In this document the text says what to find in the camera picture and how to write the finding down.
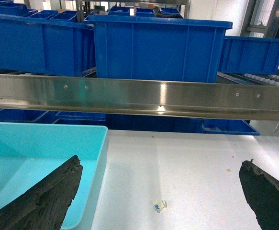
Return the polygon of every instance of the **paper scrap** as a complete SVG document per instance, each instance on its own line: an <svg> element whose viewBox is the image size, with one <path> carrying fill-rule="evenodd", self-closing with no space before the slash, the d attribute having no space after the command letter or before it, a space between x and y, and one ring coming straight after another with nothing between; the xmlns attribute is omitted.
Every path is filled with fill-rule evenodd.
<svg viewBox="0 0 279 230"><path fill-rule="evenodd" d="M153 206L156 212L160 213L160 210L167 207L167 201L166 200L154 200Z"/></svg>

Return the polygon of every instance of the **metal shelving rack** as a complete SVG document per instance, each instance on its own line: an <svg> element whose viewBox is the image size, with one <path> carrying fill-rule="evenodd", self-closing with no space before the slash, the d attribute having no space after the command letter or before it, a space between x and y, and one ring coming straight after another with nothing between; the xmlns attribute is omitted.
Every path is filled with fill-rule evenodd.
<svg viewBox="0 0 279 230"><path fill-rule="evenodd" d="M89 1L89 0L76 0L78 23L81 23L84 20L84 14L82 8L82 3L84 1ZM190 0L105 0L105 1L185 5L184 18L189 17L189 11L190 11Z"/></svg>

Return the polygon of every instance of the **window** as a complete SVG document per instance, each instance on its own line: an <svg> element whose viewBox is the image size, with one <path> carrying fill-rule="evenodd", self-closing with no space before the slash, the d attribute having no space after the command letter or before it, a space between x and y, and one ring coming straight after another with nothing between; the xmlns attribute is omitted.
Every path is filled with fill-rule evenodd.
<svg viewBox="0 0 279 230"><path fill-rule="evenodd" d="M254 18L254 25L267 26L275 0L259 1L257 13Z"/></svg>
<svg viewBox="0 0 279 230"><path fill-rule="evenodd" d="M279 38L279 0L249 0L241 36Z"/></svg>

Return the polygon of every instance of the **light blue plastic tray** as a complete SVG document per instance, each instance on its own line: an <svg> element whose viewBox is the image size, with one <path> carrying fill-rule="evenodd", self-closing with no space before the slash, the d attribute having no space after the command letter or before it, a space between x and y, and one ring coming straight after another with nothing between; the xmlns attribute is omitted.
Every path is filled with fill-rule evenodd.
<svg viewBox="0 0 279 230"><path fill-rule="evenodd" d="M90 229L106 165L106 134L103 126L0 123L0 208L78 155L82 178L62 229Z"/></svg>

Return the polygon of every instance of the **metal shelf frame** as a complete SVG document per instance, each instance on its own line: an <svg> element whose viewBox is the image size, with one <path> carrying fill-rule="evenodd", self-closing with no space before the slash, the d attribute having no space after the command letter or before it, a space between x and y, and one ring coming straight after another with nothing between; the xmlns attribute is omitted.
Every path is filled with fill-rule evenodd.
<svg viewBox="0 0 279 230"><path fill-rule="evenodd" d="M0 74L0 108L279 120L279 87Z"/></svg>
<svg viewBox="0 0 279 230"><path fill-rule="evenodd" d="M89 0L76 0L78 23L82 23L84 20L84 14L82 8L82 4L84 1L89 1ZM191 0L104 0L104 1L185 5L184 18L189 17L190 2L191 2Z"/></svg>

